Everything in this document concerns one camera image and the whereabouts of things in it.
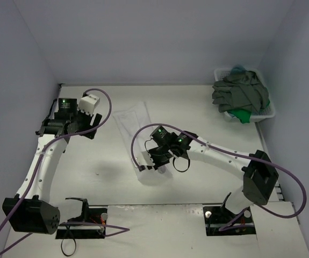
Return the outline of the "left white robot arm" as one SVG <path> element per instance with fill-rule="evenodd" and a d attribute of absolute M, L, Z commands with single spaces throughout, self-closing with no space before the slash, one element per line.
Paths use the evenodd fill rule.
<path fill-rule="evenodd" d="M 6 198 L 2 210 L 16 232 L 53 234 L 60 221 L 60 211 L 50 204 L 50 189 L 59 160 L 70 134 L 84 132 L 93 139 L 102 115 L 95 113 L 99 97 L 60 98 L 58 110 L 44 119 L 37 150 L 24 182 L 12 198 Z"/>

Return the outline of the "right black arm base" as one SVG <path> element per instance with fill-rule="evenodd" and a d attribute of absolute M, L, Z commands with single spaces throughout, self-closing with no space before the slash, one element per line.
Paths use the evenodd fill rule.
<path fill-rule="evenodd" d="M 251 209 L 240 216 L 223 211 L 220 206 L 203 206 L 207 237 L 255 235 Z"/>

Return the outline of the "white t shirt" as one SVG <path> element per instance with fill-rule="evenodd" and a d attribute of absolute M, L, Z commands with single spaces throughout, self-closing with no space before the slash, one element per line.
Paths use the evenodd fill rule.
<path fill-rule="evenodd" d="M 131 155 L 131 142 L 135 133 L 142 127 L 151 123 L 145 102 L 139 102 L 127 110 L 115 111 L 113 118 L 119 128 L 124 145 L 130 157 L 131 164 L 138 181 L 147 186 L 162 185 L 173 179 L 173 174 L 167 166 L 155 170 L 153 167 L 143 166 L 139 169 L 134 163 Z M 134 142 L 134 156 L 138 164 L 143 161 L 143 152 L 155 147 L 154 142 L 150 141 L 150 133 L 154 127 L 149 127 L 141 131 Z"/>

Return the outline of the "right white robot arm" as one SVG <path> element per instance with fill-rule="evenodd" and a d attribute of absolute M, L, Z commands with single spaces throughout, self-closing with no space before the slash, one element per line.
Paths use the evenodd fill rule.
<path fill-rule="evenodd" d="M 261 150 L 238 153 L 227 149 L 222 152 L 219 146 L 209 147 L 196 134 L 187 131 L 170 133 L 162 126 L 151 133 L 150 139 L 157 146 L 142 153 L 147 166 L 158 169 L 183 158 L 188 162 L 213 165 L 242 181 L 240 187 L 227 194 L 220 207 L 220 215 L 225 221 L 233 221 L 251 205 L 267 205 L 278 180 L 278 172 L 270 166 L 268 155 Z"/>

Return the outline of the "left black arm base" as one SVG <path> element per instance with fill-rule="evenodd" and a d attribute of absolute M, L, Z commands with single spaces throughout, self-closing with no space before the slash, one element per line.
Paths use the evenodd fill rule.
<path fill-rule="evenodd" d="M 81 203 L 78 216 L 67 218 L 58 226 L 56 239 L 61 239 L 60 249 L 65 257 L 72 257 L 77 250 L 77 241 L 83 239 L 104 239 L 106 236 L 105 224 L 108 219 L 106 206 L 91 206 L 86 198 L 67 197 L 65 200 L 74 200 Z M 73 250 L 66 252 L 64 241 L 73 242 Z"/>

